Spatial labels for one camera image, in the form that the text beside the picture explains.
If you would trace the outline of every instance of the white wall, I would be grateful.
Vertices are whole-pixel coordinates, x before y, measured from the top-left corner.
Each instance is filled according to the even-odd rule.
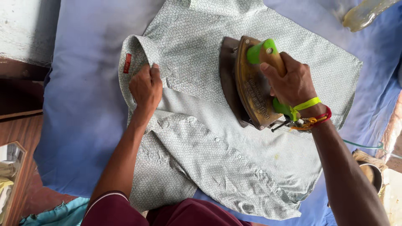
[[[60,0],[0,0],[0,57],[49,66]]]

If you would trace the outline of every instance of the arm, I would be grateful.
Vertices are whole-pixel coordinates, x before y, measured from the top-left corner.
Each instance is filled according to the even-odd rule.
[[[275,91],[292,107],[317,97],[311,80],[310,68],[287,53],[281,53],[287,74],[281,78],[276,69],[266,63],[260,66]],[[326,113],[319,103],[299,111],[304,118]],[[387,215],[377,192],[353,159],[345,143],[330,120],[311,129],[320,156],[328,200],[338,225],[389,225]]]
[[[108,191],[122,191],[130,196],[137,151],[145,128],[162,98],[159,66],[148,64],[133,76],[129,84],[137,108],[95,187],[89,203]]]

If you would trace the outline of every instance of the yellow thread bracelet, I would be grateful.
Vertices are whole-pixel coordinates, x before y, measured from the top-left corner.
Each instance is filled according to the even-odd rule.
[[[314,97],[314,98],[312,98],[312,99],[310,99],[310,100],[308,100],[308,101],[306,101],[304,103],[296,105],[295,107],[290,107],[290,112],[292,113],[293,118],[295,119],[296,114],[298,113],[299,110],[306,109],[306,108],[314,106],[314,105],[316,105],[318,103],[321,103],[320,98]]]

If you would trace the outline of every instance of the fingernail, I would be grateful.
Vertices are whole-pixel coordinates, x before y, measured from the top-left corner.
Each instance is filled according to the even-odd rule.
[[[261,69],[262,71],[265,71],[268,67],[269,67],[269,64],[267,64],[267,63],[265,63],[265,62],[263,62],[262,64],[260,64],[260,69]]]

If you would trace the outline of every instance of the wrist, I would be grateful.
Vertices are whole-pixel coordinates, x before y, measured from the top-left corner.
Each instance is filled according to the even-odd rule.
[[[155,110],[138,107],[134,110],[131,122],[140,127],[146,127]]]
[[[322,114],[326,113],[326,111],[327,111],[327,109],[326,109],[325,105],[322,103],[318,103],[318,104],[315,104],[306,109],[299,110],[298,112],[300,113],[300,115],[303,118],[311,118],[311,117],[317,117],[319,115],[322,115]]]

